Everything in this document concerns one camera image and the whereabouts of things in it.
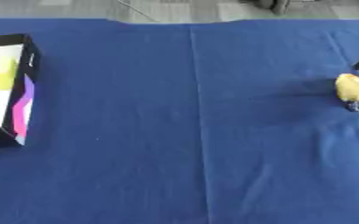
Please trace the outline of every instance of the yellow cup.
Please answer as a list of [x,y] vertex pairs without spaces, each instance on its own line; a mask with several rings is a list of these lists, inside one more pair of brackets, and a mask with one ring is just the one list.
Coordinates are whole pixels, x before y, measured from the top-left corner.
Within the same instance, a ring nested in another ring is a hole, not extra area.
[[11,57],[0,57],[0,90],[10,90],[13,87],[18,63]]

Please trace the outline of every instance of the box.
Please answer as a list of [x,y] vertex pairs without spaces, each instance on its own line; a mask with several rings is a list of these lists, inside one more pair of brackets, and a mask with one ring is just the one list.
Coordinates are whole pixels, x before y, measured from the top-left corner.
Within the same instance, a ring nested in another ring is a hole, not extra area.
[[28,35],[0,36],[0,148],[25,144],[39,60]]

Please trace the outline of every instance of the yellow object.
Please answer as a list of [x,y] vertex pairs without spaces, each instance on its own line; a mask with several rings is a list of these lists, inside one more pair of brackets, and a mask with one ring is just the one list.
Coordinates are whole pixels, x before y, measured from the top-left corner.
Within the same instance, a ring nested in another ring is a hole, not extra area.
[[0,57],[0,90],[13,87],[18,63],[11,57]]
[[359,76],[343,73],[336,80],[336,90],[344,102],[359,102]]

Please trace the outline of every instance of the blue tablecloth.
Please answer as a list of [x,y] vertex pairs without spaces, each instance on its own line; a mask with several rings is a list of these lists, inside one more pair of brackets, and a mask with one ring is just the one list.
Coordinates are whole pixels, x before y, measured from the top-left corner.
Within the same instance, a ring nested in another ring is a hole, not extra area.
[[359,224],[359,21],[0,19],[44,55],[0,224]]

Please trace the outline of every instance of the floor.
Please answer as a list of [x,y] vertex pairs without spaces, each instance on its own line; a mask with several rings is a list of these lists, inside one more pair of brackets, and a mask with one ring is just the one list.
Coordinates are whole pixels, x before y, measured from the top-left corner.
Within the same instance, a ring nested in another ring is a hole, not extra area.
[[253,18],[359,18],[359,0],[295,0],[284,16],[246,0],[0,0],[0,18],[108,18],[210,23]]

